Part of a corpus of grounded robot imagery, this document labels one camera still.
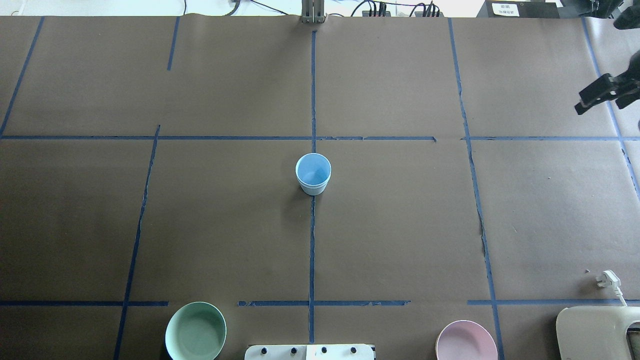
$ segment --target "cable connector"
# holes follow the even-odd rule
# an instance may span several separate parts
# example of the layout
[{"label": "cable connector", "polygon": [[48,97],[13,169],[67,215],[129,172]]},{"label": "cable connector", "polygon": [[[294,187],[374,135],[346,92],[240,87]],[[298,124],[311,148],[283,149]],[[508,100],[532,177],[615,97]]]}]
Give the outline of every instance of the cable connector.
[{"label": "cable connector", "polygon": [[622,302],[622,306],[627,306],[627,301],[625,301],[622,290],[620,290],[620,278],[616,273],[611,270],[604,270],[602,275],[596,276],[596,281],[598,281],[598,286],[601,288],[613,288],[613,292]]}]

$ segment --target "gray metal bracket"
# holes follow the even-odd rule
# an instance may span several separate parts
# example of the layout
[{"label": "gray metal bracket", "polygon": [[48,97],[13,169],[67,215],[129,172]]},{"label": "gray metal bracket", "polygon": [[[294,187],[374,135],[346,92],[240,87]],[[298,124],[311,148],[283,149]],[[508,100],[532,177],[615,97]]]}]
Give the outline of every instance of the gray metal bracket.
[{"label": "gray metal bracket", "polygon": [[324,22],[324,0],[302,0],[300,21],[304,24]]}]

